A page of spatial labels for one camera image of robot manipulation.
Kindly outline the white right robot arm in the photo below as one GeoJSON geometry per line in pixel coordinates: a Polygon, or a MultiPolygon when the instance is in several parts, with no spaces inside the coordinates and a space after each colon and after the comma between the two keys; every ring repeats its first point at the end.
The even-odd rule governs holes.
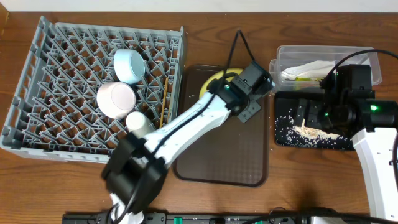
{"type": "Polygon", "coordinates": [[[294,125],[351,139],[371,216],[397,220],[397,102],[378,100],[369,65],[338,67],[320,81],[321,103],[300,99],[294,125]]]}

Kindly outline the white napkin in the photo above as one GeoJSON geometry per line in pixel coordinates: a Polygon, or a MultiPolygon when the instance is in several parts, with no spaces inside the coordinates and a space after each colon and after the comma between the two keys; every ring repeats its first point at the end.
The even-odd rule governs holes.
{"type": "Polygon", "coordinates": [[[335,61],[316,60],[304,65],[286,68],[280,75],[283,80],[296,80],[297,78],[316,80],[325,78],[334,66],[335,61]]]}

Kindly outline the wooden chopstick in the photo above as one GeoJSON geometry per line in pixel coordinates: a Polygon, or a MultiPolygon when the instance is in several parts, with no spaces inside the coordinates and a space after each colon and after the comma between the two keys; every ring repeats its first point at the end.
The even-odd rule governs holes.
{"type": "Polygon", "coordinates": [[[174,87],[173,84],[170,84],[170,90],[171,90],[171,92],[170,92],[170,99],[169,99],[169,107],[168,107],[168,113],[167,113],[166,124],[169,123],[169,119],[170,119],[171,114],[172,114],[173,96],[174,96],[174,94],[173,94],[173,87],[174,87]]]}
{"type": "Polygon", "coordinates": [[[164,111],[165,111],[165,103],[166,103],[168,85],[169,85],[169,78],[166,77],[166,79],[165,79],[165,85],[164,85],[163,100],[162,100],[162,110],[161,110],[161,114],[160,114],[160,124],[159,124],[159,128],[161,128],[161,127],[163,126],[163,123],[164,123],[164,111]]]}

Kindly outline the green snack wrapper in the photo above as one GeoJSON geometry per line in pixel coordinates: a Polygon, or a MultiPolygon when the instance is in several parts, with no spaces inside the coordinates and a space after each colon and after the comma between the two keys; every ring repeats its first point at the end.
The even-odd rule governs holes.
{"type": "Polygon", "coordinates": [[[319,82],[323,78],[313,78],[313,77],[297,77],[295,82],[319,82]]]}

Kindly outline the pink shallow bowl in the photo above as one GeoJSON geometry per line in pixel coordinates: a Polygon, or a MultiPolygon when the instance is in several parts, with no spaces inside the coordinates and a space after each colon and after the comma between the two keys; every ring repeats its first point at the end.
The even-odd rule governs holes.
{"type": "Polygon", "coordinates": [[[121,119],[134,109],[136,96],[128,84],[109,82],[99,87],[96,101],[104,115],[113,119],[121,119]]]}

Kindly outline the light blue bowl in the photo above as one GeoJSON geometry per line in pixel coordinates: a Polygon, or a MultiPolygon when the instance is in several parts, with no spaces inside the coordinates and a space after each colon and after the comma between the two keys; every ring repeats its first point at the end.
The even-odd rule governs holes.
{"type": "Polygon", "coordinates": [[[145,74],[144,59],[131,49],[118,49],[114,55],[114,71],[119,81],[129,85],[141,80],[145,74]]]}

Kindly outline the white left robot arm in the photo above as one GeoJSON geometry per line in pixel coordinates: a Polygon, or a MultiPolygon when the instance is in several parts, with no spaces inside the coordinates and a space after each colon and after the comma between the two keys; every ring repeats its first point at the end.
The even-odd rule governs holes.
{"type": "Polygon", "coordinates": [[[258,99],[273,87],[271,74],[255,61],[241,73],[223,70],[203,96],[169,124],[141,138],[127,134],[101,173],[113,201],[105,222],[142,223],[143,211],[161,192],[174,160],[230,116],[250,119],[261,108],[258,99]]]}

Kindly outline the yellow round plate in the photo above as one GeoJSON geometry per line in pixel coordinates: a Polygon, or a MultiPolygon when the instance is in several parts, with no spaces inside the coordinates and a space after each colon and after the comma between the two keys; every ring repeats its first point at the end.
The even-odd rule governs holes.
{"type": "MultiPolygon", "coordinates": [[[[243,71],[242,68],[229,68],[229,69],[227,69],[226,73],[236,73],[237,75],[240,75],[242,71],[243,71]]],[[[212,75],[210,78],[208,78],[204,82],[204,84],[202,85],[202,87],[200,89],[199,98],[202,98],[202,96],[205,94],[205,92],[207,91],[207,86],[210,84],[210,82],[214,79],[221,78],[222,74],[223,74],[223,71],[219,71],[219,72],[215,73],[214,75],[212,75]]]]}

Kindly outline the white small cup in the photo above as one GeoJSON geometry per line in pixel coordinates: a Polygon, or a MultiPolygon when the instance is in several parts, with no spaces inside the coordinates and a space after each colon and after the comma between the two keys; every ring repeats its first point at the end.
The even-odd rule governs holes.
{"type": "Polygon", "coordinates": [[[142,138],[146,134],[155,131],[151,121],[141,112],[134,111],[126,117],[126,126],[129,132],[137,138],[142,138]]]}

